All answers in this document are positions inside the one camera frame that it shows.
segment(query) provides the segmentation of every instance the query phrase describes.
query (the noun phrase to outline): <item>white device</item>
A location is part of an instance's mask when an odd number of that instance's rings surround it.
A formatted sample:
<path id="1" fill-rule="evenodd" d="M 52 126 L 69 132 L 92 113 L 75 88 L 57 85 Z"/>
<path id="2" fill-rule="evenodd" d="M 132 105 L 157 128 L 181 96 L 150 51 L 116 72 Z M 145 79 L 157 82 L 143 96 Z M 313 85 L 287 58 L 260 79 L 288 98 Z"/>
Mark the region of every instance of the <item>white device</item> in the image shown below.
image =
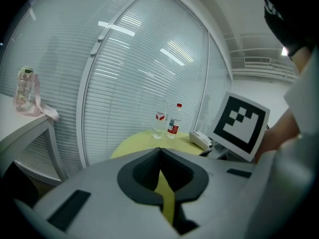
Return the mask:
<path id="1" fill-rule="evenodd" d="M 226 92 L 210 137 L 251 162 L 264 136 L 270 110 L 254 101 Z"/>
<path id="2" fill-rule="evenodd" d="M 200 131 L 189 132 L 189 141 L 195 143 L 203 150 L 209 150 L 212 147 L 211 140 Z"/>

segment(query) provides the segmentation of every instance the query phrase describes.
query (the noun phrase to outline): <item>plastic water bottle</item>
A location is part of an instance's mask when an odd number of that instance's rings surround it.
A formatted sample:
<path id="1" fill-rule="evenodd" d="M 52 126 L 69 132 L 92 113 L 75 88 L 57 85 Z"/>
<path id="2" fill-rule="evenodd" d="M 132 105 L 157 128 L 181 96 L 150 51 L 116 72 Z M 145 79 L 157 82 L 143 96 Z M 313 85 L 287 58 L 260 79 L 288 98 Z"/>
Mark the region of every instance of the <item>plastic water bottle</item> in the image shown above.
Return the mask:
<path id="1" fill-rule="evenodd" d="M 18 73 L 18 84 L 15 92 L 14 102 L 18 112 L 30 109 L 30 92 L 32 89 L 33 69 L 23 66 Z"/>
<path id="2" fill-rule="evenodd" d="M 166 133 L 166 136 L 168 138 L 173 139 L 176 137 L 180 119 L 181 119 L 181 104 L 177 104 L 175 113 L 173 114 L 173 116 L 170 118 L 168 122 L 169 124 L 168 124 L 167 133 Z"/>
<path id="3" fill-rule="evenodd" d="M 163 136 L 165 125 L 166 125 L 166 119 L 167 119 L 167 102 L 164 101 L 158 108 L 158 111 L 156 113 L 156 120 L 154 123 L 153 128 L 153 136 L 157 139 L 161 139 Z"/>

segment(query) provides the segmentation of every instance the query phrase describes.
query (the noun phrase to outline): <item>yellow table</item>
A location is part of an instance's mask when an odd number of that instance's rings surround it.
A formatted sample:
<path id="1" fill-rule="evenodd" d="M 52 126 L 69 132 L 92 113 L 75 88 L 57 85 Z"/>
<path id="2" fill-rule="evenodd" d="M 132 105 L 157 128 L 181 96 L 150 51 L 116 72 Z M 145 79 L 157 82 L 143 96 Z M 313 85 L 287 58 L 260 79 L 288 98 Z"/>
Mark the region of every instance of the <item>yellow table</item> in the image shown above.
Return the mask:
<path id="1" fill-rule="evenodd" d="M 149 148 L 171 148 L 178 151 L 199 155 L 203 152 L 197 145 L 189 142 L 189 134 L 179 132 L 175 139 L 170 139 L 164 134 L 161 139 L 152 136 L 152 131 L 143 131 L 136 133 L 124 140 L 113 152 L 112 158 L 121 157 L 136 151 Z M 167 221 L 172 224 L 174 214 L 174 192 L 169 187 L 162 172 L 159 174 L 158 186 L 155 192 L 161 194 L 164 200 L 163 215 Z"/>

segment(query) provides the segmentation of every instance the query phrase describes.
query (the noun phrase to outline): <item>pink ribbon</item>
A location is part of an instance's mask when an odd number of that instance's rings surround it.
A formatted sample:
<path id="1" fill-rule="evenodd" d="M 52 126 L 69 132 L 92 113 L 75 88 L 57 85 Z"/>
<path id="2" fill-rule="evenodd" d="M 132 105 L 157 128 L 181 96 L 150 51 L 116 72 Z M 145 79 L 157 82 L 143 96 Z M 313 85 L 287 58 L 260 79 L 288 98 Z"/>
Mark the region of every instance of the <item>pink ribbon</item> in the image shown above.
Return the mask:
<path id="1" fill-rule="evenodd" d="M 17 111 L 17 112 L 22 115 L 33 116 L 33 117 L 37 117 L 40 115 L 40 113 L 44 113 L 45 115 L 53 118 L 56 122 L 58 122 L 60 119 L 60 116 L 58 112 L 56 111 L 56 109 L 48 106 L 47 104 L 41 103 L 40 81 L 37 74 L 34 74 L 33 82 L 34 82 L 35 104 L 31 103 L 31 107 L 28 111 L 25 111 L 25 112 Z M 14 96 L 13 98 L 14 109 L 15 109 L 15 104 L 16 104 L 16 96 Z"/>

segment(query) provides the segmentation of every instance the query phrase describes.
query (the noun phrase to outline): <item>window blinds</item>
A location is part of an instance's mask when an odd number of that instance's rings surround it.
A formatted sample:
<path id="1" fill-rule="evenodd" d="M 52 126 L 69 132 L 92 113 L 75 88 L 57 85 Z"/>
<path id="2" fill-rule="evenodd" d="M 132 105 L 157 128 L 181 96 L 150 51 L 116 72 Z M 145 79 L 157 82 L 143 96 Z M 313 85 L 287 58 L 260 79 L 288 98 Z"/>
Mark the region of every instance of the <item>window blinds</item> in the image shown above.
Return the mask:
<path id="1" fill-rule="evenodd" d="M 208 61 L 207 84 L 195 126 L 195 130 L 201 131 L 207 136 L 210 135 L 210 127 L 224 98 L 227 72 L 224 59 L 211 35 L 209 35 Z"/>
<path id="2" fill-rule="evenodd" d="M 81 168 L 76 138 L 76 102 L 82 72 L 97 37 L 130 0 L 39 0 L 16 28 L 0 68 L 0 92 L 13 96 L 19 69 L 34 68 L 41 97 L 61 116 L 56 140 L 69 176 Z M 21 162 L 34 170 L 52 166 L 43 137 L 25 150 Z M 44 169 L 57 177 L 54 169 Z"/>
<path id="3" fill-rule="evenodd" d="M 188 132 L 201 101 L 208 33 L 177 0 L 137 0 L 115 22 L 91 68 L 84 111 L 89 165 L 110 158 L 127 137 L 151 130 L 157 105 Z"/>

